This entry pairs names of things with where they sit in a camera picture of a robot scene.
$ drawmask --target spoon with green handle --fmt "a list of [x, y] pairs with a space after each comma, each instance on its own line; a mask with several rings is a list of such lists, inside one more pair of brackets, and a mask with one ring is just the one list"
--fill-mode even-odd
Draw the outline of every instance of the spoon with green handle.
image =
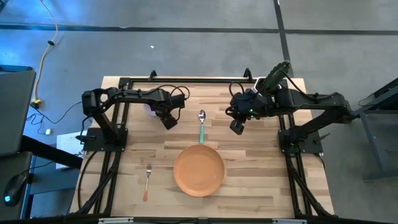
[[199, 111], [199, 120], [200, 120], [200, 137], [199, 137], [199, 144], [203, 144], [205, 142], [205, 130], [203, 127], [203, 122], [205, 121], [206, 118], [206, 113], [204, 110]]

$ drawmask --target white cable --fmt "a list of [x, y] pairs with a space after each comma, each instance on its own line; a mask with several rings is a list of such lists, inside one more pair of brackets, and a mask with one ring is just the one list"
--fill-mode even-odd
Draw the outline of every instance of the white cable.
[[46, 10], [48, 10], [48, 12], [50, 13], [50, 15], [51, 15], [51, 17], [52, 17], [52, 20], [54, 21], [54, 24], [55, 24], [55, 35], [54, 35], [54, 37], [53, 37], [50, 41], [47, 42], [47, 48], [46, 48], [45, 51], [44, 51], [44, 54], [43, 54], [43, 56], [42, 56], [42, 59], [40, 60], [39, 72], [38, 72], [38, 74], [37, 74], [37, 78], [36, 78], [36, 81], [35, 81], [35, 85], [34, 85], [34, 87], [33, 87], [33, 99], [32, 99], [32, 102], [35, 103], [35, 104], [38, 104], [38, 105], [41, 104], [41, 102], [42, 102], [41, 100], [39, 100], [39, 99], [37, 98], [37, 85], [39, 84], [39, 80], [40, 80], [40, 77], [41, 77], [41, 75], [42, 75], [42, 69], [43, 69], [43, 64], [44, 64], [44, 58], [45, 58], [45, 56], [46, 56], [46, 54], [47, 54], [47, 52], [49, 51], [49, 48], [50, 48], [50, 46], [51, 46], [50, 42], [54, 42], [55, 38], [57, 38], [57, 35], [58, 35], [58, 23], [57, 23], [57, 21], [55, 20], [54, 15], [51, 13], [50, 9], [44, 4], [43, 0], [39, 0], [39, 1], [43, 4], [43, 6], [46, 8]]

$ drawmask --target orange bowl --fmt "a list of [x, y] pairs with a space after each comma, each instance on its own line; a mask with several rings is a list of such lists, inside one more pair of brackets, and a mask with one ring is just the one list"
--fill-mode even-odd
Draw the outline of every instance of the orange bowl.
[[221, 156], [211, 147], [195, 145], [184, 149], [174, 162], [174, 179], [180, 189], [194, 197], [216, 192], [225, 174]]

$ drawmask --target yellow power cord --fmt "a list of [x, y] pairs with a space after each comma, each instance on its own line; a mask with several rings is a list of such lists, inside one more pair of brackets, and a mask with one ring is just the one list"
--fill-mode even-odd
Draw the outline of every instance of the yellow power cord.
[[33, 86], [33, 98], [32, 98], [32, 102], [30, 103], [30, 105], [32, 105], [36, 109], [39, 108], [40, 105], [43, 103], [43, 101], [38, 99], [38, 97], [37, 97], [37, 86], [39, 84], [40, 77], [42, 75], [44, 58], [45, 58], [47, 52], [49, 51], [50, 46], [54, 46], [54, 40], [55, 40], [55, 38], [57, 38], [57, 35], [58, 35], [58, 24], [57, 24], [57, 21], [54, 18], [54, 15], [51, 13], [50, 9], [44, 4], [43, 0], [39, 0], [39, 1], [43, 4], [43, 6], [46, 8], [46, 10], [48, 10], [48, 12], [50, 13], [50, 15], [52, 17], [52, 20], [54, 21], [54, 24], [55, 24], [55, 35], [54, 35], [54, 37], [51, 40], [47, 41], [47, 48], [44, 51], [42, 59], [40, 60], [39, 72], [37, 74], [37, 78], [36, 78], [35, 84]]

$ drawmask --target gray concrete floor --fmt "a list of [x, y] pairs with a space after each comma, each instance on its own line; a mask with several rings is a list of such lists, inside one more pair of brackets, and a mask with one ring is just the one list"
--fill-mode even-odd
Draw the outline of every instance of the gray concrete floor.
[[[47, 5], [59, 23], [69, 25], [277, 28], [272, 0], [58, 0]], [[393, 0], [280, 0], [280, 5], [288, 29], [398, 29], [398, 4]], [[10, 0], [0, 24], [52, 21], [39, 1]], [[52, 31], [0, 30], [0, 63], [38, 70], [52, 36]], [[360, 99], [397, 78], [396, 36], [288, 35], [287, 42], [294, 75], [305, 79], [307, 91], [338, 91], [353, 109]], [[39, 86], [45, 100], [42, 111], [53, 119], [80, 101], [83, 91], [99, 87], [105, 75], [149, 75], [155, 69], [159, 75], [240, 77], [249, 67], [254, 76], [263, 76], [283, 60], [278, 34], [68, 31], [60, 32], [56, 43]], [[45, 128], [53, 128], [53, 136], [39, 135], [37, 127], [28, 124], [25, 134], [53, 144], [57, 134], [79, 131], [83, 118], [76, 107], [60, 123], [45, 123]], [[396, 222], [398, 180], [362, 181], [363, 174], [374, 171], [375, 161], [361, 123], [321, 130], [329, 132], [322, 144], [335, 213]], [[32, 215], [65, 213], [69, 200], [60, 197], [41, 195], [35, 203], [52, 200], [49, 206], [63, 207], [51, 212], [34, 208]]]

